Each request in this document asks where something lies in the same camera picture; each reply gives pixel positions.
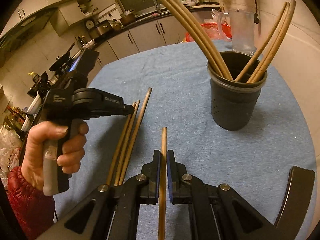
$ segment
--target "range hood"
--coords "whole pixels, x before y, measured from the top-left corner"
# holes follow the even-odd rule
[[[31,14],[1,37],[0,68],[17,48],[45,27],[56,9],[49,8]]]

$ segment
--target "kitchen wall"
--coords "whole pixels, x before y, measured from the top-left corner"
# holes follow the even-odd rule
[[[255,29],[256,47],[261,46],[285,1],[258,0],[260,24]],[[307,121],[320,174],[320,26],[303,3],[297,5],[288,33],[272,61],[294,94]],[[254,10],[254,0],[234,0],[232,8]],[[320,219],[320,179],[311,230]]]
[[[42,74],[47,71],[49,77],[53,72],[48,69],[56,61],[57,56],[62,56],[76,41],[75,36],[86,37],[89,35],[83,23],[72,27],[62,36],[58,36],[50,22],[45,28],[17,49],[12,57],[0,68],[0,84],[3,85],[4,95],[0,95],[0,123],[3,122],[3,111],[9,101],[14,106],[23,109],[30,106],[33,98],[27,95],[29,88],[34,84],[30,72]],[[79,51],[77,44],[73,47],[70,55]]]

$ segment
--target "black cup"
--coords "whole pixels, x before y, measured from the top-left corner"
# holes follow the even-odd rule
[[[225,51],[220,54],[233,79],[239,75],[251,58],[235,51]],[[243,128],[249,122],[261,88],[268,76],[265,72],[259,81],[246,83],[258,64],[257,60],[240,80],[241,82],[234,82],[212,73],[210,80],[211,115],[217,125],[226,130],[235,131]]]

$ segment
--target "blue tablecloth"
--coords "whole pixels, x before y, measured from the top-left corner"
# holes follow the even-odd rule
[[[219,51],[230,43],[215,41]],[[132,152],[126,179],[161,148],[161,129],[168,127],[168,149],[176,161],[204,183],[230,184],[255,209],[274,223],[293,165],[316,171],[315,153],[303,114],[277,70],[268,79],[250,122],[239,131],[219,127],[211,116],[207,60],[196,43],[170,45],[117,60],[103,67],[90,87],[124,98],[131,104],[153,91]],[[80,171],[70,190],[55,196],[60,216],[95,187],[105,183],[126,117],[88,121],[90,131]],[[304,240],[316,201],[316,183],[309,210],[297,239]],[[156,239],[158,205],[140,209],[137,239]],[[173,206],[167,196],[166,239],[191,239],[186,206]]]

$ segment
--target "finger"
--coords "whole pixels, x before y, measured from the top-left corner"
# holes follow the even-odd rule
[[[84,147],[86,141],[87,139],[84,135],[78,134],[62,145],[62,153],[66,154],[79,151]]]
[[[89,126],[87,125],[86,122],[82,122],[79,125],[78,131],[79,131],[80,134],[85,135],[85,134],[87,134],[89,132]]]
[[[84,149],[81,148],[79,151],[66,153],[60,155],[57,159],[58,166],[72,166],[81,161],[84,156]]]
[[[72,174],[78,172],[80,169],[80,163],[74,164],[72,166],[64,166],[62,167],[62,171],[65,174]]]
[[[33,126],[28,134],[28,143],[40,144],[45,140],[59,140],[66,136],[67,126],[60,126],[53,122],[41,122]]]

